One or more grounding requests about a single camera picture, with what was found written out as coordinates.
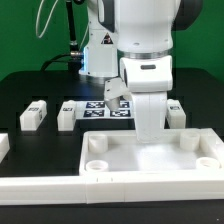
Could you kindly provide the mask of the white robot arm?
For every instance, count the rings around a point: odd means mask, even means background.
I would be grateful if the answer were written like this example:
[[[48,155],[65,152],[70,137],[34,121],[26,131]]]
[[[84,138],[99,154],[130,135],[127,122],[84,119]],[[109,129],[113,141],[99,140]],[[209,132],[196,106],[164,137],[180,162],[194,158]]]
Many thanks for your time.
[[[87,0],[89,41],[80,74],[105,82],[104,101],[133,104],[137,139],[160,137],[172,89],[172,33],[190,27],[203,0]]]

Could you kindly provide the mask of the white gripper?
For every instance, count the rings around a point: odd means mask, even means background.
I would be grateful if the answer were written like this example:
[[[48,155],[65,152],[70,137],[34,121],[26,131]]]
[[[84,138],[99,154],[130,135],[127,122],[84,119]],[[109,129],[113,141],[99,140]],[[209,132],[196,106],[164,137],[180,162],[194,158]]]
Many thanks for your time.
[[[167,91],[172,89],[172,57],[157,59],[120,59],[120,76],[132,93],[137,139],[158,139],[165,125]],[[150,129],[150,95],[152,95],[152,134]]]

